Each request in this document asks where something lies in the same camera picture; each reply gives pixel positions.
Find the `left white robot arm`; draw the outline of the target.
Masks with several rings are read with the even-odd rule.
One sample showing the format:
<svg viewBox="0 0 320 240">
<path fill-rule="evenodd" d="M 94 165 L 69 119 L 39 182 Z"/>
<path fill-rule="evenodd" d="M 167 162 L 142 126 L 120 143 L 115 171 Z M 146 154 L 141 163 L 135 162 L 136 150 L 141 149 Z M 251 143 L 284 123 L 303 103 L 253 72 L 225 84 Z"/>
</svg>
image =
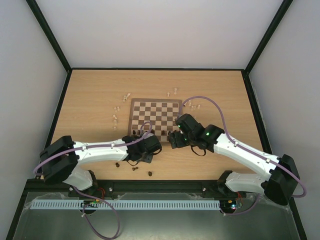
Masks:
<svg viewBox="0 0 320 240">
<path fill-rule="evenodd" d="M 97 188 L 97 183 L 93 171 L 83 169 L 82 165 L 106 161 L 149 164 L 161 150 L 160 141 L 152 133 L 96 143 L 73 141 L 66 135 L 39 154 L 40 169 L 46 185 L 65 183 L 85 191 Z"/>
</svg>

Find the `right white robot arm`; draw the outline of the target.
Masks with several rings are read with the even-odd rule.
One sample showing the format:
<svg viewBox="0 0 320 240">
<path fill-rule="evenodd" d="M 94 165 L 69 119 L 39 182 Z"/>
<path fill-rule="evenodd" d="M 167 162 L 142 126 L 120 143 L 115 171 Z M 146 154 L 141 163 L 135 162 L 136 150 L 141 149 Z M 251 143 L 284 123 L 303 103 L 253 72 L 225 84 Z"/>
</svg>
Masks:
<svg viewBox="0 0 320 240">
<path fill-rule="evenodd" d="M 254 172 L 226 171 L 218 183 L 218 191 L 222 195 L 229 196 L 233 192 L 263 194 L 282 206 L 293 198 L 300 176 L 291 156 L 284 154 L 279 157 L 255 149 L 218 126 L 210 124 L 203 127 L 190 114 L 183 114 L 176 124 L 178 130 L 168 134 L 173 149 L 198 147 L 204 153 L 212 152 L 233 159 Z"/>
</svg>

